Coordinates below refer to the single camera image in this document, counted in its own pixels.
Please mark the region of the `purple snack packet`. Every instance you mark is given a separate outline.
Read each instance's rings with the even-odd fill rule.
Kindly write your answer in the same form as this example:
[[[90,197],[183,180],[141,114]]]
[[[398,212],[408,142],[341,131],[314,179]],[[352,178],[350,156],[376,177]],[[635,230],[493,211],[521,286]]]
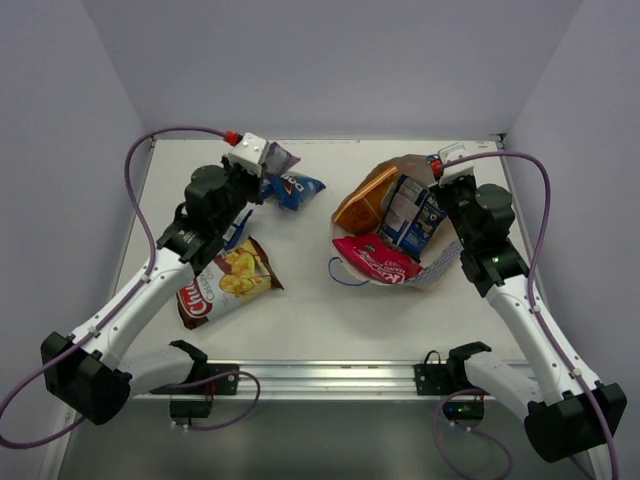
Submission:
[[[271,142],[267,148],[263,161],[262,179],[271,181],[281,177],[301,161],[277,142]]]

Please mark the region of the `blue Doritos chip bag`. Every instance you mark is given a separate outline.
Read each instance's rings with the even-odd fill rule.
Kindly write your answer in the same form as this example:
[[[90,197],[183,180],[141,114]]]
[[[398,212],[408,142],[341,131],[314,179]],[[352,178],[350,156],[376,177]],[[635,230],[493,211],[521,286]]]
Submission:
[[[326,189],[326,185],[313,177],[298,173],[268,176],[262,183],[261,198],[278,207],[298,211],[304,204]]]

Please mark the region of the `blue white cookie bag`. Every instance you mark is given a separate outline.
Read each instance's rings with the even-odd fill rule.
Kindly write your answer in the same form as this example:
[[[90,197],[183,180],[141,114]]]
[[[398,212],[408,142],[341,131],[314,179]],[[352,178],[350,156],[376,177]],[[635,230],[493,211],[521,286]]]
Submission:
[[[238,244],[252,213],[252,208],[245,208],[232,221],[231,226],[223,236],[225,250],[231,250]]]

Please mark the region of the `checkered paper bag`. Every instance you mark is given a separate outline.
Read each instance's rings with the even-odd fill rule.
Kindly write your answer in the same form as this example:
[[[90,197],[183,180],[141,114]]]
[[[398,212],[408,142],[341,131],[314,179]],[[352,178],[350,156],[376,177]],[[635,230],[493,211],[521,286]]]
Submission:
[[[399,177],[401,175],[407,175],[408,177],[412,178],[417,183],[419,183],[423,188],[429,189],[433,193],[432,188],[434,186],[431,186],[430,183],[434,180],[434,177],[431,172],[431,168],[429,166],[427,157],[428,156],[425,156],[425,155],[407,154],[403,156],[394,157],[390,160],[383,161],[380,164],[376,165],[366,175],[364,180],[362,180],[359,183],[357,187],[359,187],[370,175],[374,173],[378,173],[380,170],[388,166],[396,166],[398,168],[397,176],[382,203],[382,207],[385,215],[391,196],[393,195],[394,189],[396,187],[396,183],[398,182]],[[349,193],[341,201],[341,203],[351,193]],[[438,280],[454,266],[462,250],[461,244],[457,240],[456,234],[453,230],[453,226],[446,216],[445,219],[441,222],[440,226],[437,228],[431,241],[423,251],[420,257],[420,260],[417,261],[420,263],[420,265],[423,268],[422,272],[416,277],[414,277],[413,279],[408,280],[402,284],[395,284],[395,285],[385,284],[380,281],[371,279],[370,277],[360,273],[338,253],[338,251],[332,244],[332,240],[334,238],[342,238],[345,236],[360,236],[360,235],[349,234],[346,231],[342,230],[337,225],[335,225],[332,221],[333,214],[331,215],[331,224],[330,224],[330,246],[333,250],[333,256],[337,256],[343,261],[343,265],[345,269],[349,272],[351,276],[359,280],[367,280],[368,281],[367,285],[376,285],[376,286],[393,287],[393,288],[410,287],[410,288],[416,288],[419,290],[427,290],[432,285],[437,283]],[[375,233],[378,235],[378,228],[380,224],[373,231],[369,233]]]

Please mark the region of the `brown Chips Ahoy bag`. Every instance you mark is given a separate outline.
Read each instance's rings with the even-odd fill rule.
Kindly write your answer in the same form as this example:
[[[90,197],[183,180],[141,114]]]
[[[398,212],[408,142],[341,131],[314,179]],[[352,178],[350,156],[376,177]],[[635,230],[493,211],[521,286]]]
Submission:
[[[260,243],[248,237],[217,255],[177,294],[177,309],[185,328],[194,330],[284,287]]]

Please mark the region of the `orange snack bag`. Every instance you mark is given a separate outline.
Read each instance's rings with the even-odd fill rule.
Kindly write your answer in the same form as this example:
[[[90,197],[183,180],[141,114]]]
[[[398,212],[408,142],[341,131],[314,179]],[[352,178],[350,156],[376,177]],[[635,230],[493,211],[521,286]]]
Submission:
[[[370,175],[336,209],[332,216],[333,223],[353,235],[373,231],[382,222],[382,203],[397,173],[396,166],[388,166]]]

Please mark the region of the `red KitKat snack bag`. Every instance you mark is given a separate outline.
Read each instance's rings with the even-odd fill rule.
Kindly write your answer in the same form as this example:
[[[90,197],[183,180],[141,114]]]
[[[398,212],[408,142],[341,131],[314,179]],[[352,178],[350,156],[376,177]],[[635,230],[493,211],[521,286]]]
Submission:
[[[419,262],[392,249],[375,233],[334,238],[332,244],[357,271],[385,284],[402,284],[423,270]]]

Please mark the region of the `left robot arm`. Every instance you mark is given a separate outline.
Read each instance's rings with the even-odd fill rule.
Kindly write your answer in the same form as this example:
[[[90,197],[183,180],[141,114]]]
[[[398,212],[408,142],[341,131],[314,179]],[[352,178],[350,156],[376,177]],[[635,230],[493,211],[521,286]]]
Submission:
[[[184,202],[143,268],[98,313],[41,344],[47,390],[95,425],[113,419],[134,396],[157,389],[193,393],[209,383],[207,356],[183,340],[148,358],[129,347],[158,311],[196,279],[225,245],[224,235],[248,203],[260,199],[263,163],[226,155],[196,169]]]

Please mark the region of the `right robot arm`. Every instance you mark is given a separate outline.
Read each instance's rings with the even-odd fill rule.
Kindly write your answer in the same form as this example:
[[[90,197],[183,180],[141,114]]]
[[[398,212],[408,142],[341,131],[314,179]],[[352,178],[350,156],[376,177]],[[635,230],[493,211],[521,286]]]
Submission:
[[[511,194],[477,185],[472,175],[433,191],[463,247],[465,276],[504,321],[533,372],[527,377],[476,342],[451,351],[449,387],[493,396],[523,423],[534,450],[549,463],[610,444],[626,396],[581,359],[531,285],[532,272],[509,238]]]

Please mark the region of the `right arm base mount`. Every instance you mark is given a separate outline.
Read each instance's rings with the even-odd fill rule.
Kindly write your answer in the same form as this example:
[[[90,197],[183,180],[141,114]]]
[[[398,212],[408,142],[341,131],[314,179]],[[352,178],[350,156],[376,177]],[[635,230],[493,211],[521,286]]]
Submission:
[[[506,381],[506,367],[481,341],[451,349],[445,360],[436,350],[431,350],[421,363],[413,365],[416,394],[488,394]]]

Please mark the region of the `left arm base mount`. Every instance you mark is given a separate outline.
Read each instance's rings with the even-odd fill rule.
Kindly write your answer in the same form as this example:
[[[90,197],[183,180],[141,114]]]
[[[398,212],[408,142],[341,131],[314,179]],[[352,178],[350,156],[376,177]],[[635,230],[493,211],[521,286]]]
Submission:
[[[174,350],[187,354],[193,362],[189,375],[178,384],[162,386],[152,394],[235,395],[239,382],[239,366],[232,363],[210,363],[206,353],[184,340],[169,343]]]

